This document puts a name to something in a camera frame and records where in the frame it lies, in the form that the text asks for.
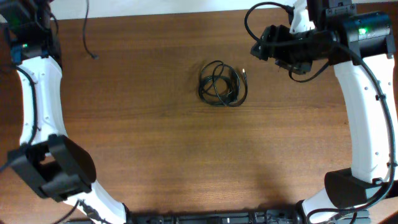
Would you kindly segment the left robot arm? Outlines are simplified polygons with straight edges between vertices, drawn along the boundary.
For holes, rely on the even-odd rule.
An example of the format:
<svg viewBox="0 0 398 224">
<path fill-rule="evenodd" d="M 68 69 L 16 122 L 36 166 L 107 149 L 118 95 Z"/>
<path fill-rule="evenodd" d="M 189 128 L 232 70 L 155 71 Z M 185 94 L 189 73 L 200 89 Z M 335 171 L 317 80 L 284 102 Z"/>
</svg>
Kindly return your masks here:
<svg viewBox="0 0 398 224">
<path fill-rule="evenodd" d="M 129 210 L 100 185 L 91 156 L 67 134 L 58 24 L 48 1 L 2 1 L 11 67 L 21 81 L 23 125 L 7 165 L 40 198 L 70 205 L 93 223 L 131 223 Z"/>
</svg>

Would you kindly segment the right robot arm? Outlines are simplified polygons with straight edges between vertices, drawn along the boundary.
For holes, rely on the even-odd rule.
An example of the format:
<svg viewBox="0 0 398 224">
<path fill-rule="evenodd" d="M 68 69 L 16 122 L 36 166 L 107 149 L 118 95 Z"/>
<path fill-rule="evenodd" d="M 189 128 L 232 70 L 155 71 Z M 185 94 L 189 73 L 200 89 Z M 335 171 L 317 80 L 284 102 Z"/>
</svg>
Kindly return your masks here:
<svg viewBox="0 0 398 224">
<path fill-rule="evenodd" d="M 276 223 L 369 223 L 370 207 L 397 196 L 397 111 L 392 21 L 360 14 L 352 1 L 296 1 L 284 6 L 288 26 L 269 26 L 251 54 L 273 58 L 302 83 L 317 60 L 333 67 L 345 99 L 352 143 L 346 169 L 325 174 L 324 188 L 291 212 L 268 212 Z"/>
</svg>

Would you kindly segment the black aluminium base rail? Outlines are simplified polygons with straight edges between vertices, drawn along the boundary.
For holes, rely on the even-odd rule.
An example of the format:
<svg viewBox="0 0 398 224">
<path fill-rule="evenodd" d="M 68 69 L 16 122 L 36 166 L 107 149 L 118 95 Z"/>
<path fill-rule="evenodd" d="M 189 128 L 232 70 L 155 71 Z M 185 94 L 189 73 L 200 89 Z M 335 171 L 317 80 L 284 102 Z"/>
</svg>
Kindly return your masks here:
<svg viewBox="0 0 398 224">
<path fill-rule="evenodd" d="M 206 215 L 136 216 L 127 223 L 137 224 L 293 224 L 303 220 L 291 210 L 266 212 L 219 213 Z"/>
</svg>

